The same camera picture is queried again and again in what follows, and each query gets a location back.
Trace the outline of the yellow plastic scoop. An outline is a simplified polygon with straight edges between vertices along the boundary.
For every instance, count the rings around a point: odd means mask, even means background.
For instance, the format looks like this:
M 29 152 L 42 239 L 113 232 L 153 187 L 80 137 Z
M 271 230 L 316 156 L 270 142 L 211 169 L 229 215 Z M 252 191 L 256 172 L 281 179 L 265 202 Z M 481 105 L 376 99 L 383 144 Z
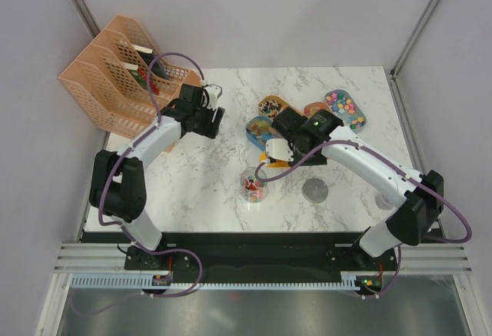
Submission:
M 260 163 L 265 163 L 267 168 L 290 168 L 288 161 L 282 161 L 275 158 L 269 158 L 265 151 L 261 153 Z

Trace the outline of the pink gummy tray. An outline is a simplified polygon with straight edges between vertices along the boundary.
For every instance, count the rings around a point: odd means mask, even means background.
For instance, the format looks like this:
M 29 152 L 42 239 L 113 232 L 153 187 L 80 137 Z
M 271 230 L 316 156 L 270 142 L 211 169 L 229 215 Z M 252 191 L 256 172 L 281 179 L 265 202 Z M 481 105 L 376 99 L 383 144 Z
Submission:
M 328 110 L 327 104 L 322 101 L 312 102 L 304 107 L 304 116 L 310 118 L 319 110 Z

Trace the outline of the grey metal jar lid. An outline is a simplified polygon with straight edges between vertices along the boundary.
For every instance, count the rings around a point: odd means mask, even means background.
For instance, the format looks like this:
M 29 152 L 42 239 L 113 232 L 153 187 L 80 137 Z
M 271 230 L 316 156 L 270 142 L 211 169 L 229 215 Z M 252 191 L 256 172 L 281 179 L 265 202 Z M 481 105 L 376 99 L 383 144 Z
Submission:
M 323 180 L 309 178 L 303 184 L 301 192 L 309 202 L 320 204 L 327 199 L 329 189 Z

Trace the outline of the tan lollipop tray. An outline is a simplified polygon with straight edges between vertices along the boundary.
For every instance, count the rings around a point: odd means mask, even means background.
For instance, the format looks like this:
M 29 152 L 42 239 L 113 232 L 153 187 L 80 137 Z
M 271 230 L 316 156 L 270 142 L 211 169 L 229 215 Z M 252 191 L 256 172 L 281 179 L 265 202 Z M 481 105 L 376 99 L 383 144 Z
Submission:
M 268 95 L 258 103 L 258 114 L 272 121 L 276 118 L 297 121 L 304 117 L 303 113 L 276 95 Z

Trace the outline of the light blue star candy tray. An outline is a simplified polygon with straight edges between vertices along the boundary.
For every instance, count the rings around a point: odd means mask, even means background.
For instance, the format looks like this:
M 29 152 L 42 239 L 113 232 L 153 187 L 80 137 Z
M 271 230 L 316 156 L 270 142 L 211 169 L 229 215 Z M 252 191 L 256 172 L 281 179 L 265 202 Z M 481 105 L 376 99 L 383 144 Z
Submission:
M 339 117 L 354 132 L 359 132 L 367 124 L 367 117 L 354 98 L 343 89 L 335 89 L 324 96 L 328 110 Z

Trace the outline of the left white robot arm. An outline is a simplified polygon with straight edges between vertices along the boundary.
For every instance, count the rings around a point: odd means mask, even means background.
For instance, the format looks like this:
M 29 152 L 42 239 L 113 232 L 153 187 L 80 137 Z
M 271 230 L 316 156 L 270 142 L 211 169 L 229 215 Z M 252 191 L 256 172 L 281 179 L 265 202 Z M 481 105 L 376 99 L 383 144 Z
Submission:
M 187 133 L 216 138 L 224 115 L 218 106 L 222 92 L 218 85 L 182 85 L 179 96 L 126 146 L 95 156 L 89 202 L 101 226 L 118 226 L 130 239 L 126 269 L 160 270 L 168 263 L 163 234 L 145 210 L 145 171 Z

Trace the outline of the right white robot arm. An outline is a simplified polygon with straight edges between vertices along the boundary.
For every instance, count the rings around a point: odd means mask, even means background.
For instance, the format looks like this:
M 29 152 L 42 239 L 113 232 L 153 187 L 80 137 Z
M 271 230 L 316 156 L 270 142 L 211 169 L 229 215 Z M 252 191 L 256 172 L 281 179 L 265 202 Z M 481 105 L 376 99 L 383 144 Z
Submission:
M 398 245 L 421 243 L 443 211 L 440 197 L 444 179 L 434 170 L 427 174 L 405 168 L 373 149 L 337 116 L 321 109 L 310 118 L 286 108 L 273 120 L 280 138 L 266 144 L 271 160 L 292 166 L 323 157 L 363 178 L 392 205 L 395 212 L 367 229 L 356 241 L 352 260 L 360 269 L 370 269 L 380 256 Z

